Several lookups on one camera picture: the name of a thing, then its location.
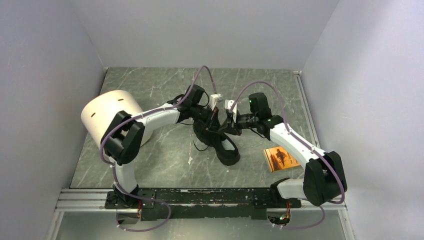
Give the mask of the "black shoe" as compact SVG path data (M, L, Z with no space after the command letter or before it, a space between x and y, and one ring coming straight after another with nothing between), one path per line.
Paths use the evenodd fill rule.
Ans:
M218 132L220 122L215 115L210 122L194 119L193 131L197 139L215 150L219 161L225 166L233 166L240 160L240 153L236 144L223 132Z

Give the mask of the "black shoelace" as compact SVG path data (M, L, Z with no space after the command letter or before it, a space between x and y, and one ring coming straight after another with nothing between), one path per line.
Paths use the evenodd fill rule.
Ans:
M193 146L195 147L195 149L196 149L197 151L199 151L199 152L204 152L204 151L206 151L206 150L209 148L209 146L208 146L208 145L205 145L205 147L204 147L204 148L199 148L199 147L196 145L196 142L195 142L195 141L192 141L192 143L193 143Z

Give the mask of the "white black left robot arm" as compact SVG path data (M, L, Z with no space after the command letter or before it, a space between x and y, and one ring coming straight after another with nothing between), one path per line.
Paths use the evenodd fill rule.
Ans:
M142 141L152 131L167 125L177 124L186 119L209 123L216 111L216 104L222 98L219 93L208 95L207 104L200 100L206 91L192 84L186 93L176 96L163 105L130 114L121 110L111 120L103 137L99 150L101 159L110 165L114 178L113 192L118 202L126 208L134 207L142 198L135 178L133 160L140 151Z

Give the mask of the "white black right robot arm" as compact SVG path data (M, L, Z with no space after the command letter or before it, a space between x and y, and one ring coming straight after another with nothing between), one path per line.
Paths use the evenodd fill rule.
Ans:
M239 136L244 129L255 129L267 140L287 151L304 170L303 178L284 178L271 185L270 202L282 207L289 199L302 199L314 206L341 204L347 190L341 156L324 151L293 130L280 115L272 114L268 99L262 92L248 97L250 112L240 114L234 100L226 100L227 118L220 131Z

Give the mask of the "orange book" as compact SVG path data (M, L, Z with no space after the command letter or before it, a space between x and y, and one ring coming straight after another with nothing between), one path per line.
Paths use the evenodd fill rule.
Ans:
M300 163L281 146L264 149L263 154L271 173L300 166Z

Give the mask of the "white cylindrical container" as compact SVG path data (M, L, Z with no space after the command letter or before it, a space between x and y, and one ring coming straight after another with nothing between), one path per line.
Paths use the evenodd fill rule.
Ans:
M100 147L101 138L105 135L115 115L120 111L125 111L133 116L143 110L133 96L125 90L103 93L83 108L80 115L81 121L97 147Z

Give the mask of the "aluminium frame rail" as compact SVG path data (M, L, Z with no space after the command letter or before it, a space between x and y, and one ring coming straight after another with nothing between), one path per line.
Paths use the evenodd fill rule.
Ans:
M83 108L80 118L95 141L101 160L112 172L112 189L63 189L55 207L54 224L47 238L55 239L65 212L112 212L115 226L129 232L140 221L171 219L238 218L267 220L289 227L292 209L308 206L320 209L325 203L342 204L348 189L342 159L298 134L284 115L273 114L262 92L249 95L247 114L240 114L236 100L226 100L226 119L220 122L217 107L221 95L207 93L196 84L199 74L184 94L150 110L142 110L124 90L103 93ZM245 129L284 148L300 164L303 178L283 178L269 187L236 188L146 188L139 187L134 161L154 130L192 119L198 140L215 150L223 165L232 166L240 153L230 135Z

